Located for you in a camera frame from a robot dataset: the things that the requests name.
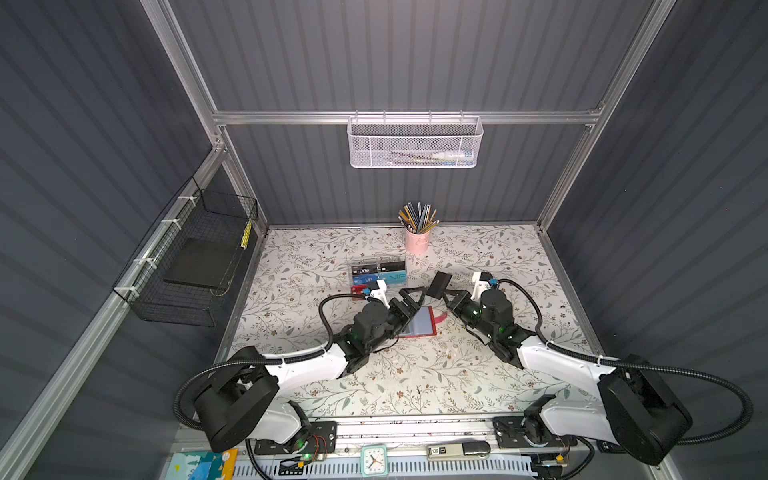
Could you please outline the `clear acrylic card organizer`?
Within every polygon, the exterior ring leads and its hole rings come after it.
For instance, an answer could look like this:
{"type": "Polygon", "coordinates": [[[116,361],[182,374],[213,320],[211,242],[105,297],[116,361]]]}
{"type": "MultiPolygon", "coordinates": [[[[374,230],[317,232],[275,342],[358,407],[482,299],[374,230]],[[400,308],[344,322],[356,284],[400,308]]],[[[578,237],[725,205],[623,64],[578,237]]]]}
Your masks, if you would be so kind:
{"type": "Polygon", "coordinates": [[[351,262],[347,268],[350,291],[362,294],[370,290],[370,284],[384,281],[387,289],[408,286],[408,267],[404,256],[362,258],[351,262]]]}

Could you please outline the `dark grey credit card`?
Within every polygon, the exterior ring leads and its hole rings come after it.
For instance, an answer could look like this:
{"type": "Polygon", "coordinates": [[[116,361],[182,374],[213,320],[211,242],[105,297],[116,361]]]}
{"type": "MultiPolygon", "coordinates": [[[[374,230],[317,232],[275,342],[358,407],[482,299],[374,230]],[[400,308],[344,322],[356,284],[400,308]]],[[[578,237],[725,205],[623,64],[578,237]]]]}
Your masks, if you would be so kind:
{"type": "Polygon", "coordinates": [[[451,279],[452,274],[437,271],[430,285],[427,287],[425,295],[434,299],[441,299],[444,296],[451,279]]]}

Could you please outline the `red leather card holder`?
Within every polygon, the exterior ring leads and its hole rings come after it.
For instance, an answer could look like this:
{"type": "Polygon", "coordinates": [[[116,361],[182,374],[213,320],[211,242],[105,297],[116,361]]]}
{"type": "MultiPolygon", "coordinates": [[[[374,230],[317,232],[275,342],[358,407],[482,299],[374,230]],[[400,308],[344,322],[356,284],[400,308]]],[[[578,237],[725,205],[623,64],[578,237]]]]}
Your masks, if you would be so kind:
{"type": "Polygon", "coordinates": [[[423,306],[399,334],[401,338],[419,338],[436,336],[438,326],[448,314],[433,306],[423,306]]]}

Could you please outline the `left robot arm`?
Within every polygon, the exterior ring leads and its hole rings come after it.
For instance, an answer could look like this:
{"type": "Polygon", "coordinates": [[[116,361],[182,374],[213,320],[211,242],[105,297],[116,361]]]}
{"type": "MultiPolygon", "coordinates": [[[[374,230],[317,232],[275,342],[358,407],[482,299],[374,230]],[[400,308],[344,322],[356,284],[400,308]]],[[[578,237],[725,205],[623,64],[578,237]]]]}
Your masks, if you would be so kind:
{"type": "Polygon", "coordinates": [[[413,292],[404,288],[391,300],[374,292],[358,295],[363,308],[352,323],[339,332],[328,329],[326,343],[310,352],[265,356],[254,347],[241,348],[186,380],[174,399],[174,415],[204,432],[215,453],[247,440],[301,450],[312,429],[290,393],[354,374],[372,355],[394,345],[424,303],[413,292]]]}

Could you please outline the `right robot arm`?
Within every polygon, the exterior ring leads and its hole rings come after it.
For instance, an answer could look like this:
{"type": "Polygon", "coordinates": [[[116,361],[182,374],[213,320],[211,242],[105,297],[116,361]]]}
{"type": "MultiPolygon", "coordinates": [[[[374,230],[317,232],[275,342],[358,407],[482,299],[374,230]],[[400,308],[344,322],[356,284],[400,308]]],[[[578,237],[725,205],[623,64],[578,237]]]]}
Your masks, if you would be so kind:
{"type": "Polygon", "coordinates": [[[515,323],[503,291],[490,288],[471,295],[448,290],[443,298],[502,362],[585,391],[582,400],[569,399],[564,392],[544,394],[527,407],[521,427],[529,444],[579,436],[617,445],[633,458],[657,465],[691,428],[691,415],[657,373],[609,367],[555,350],[515,323]]]}

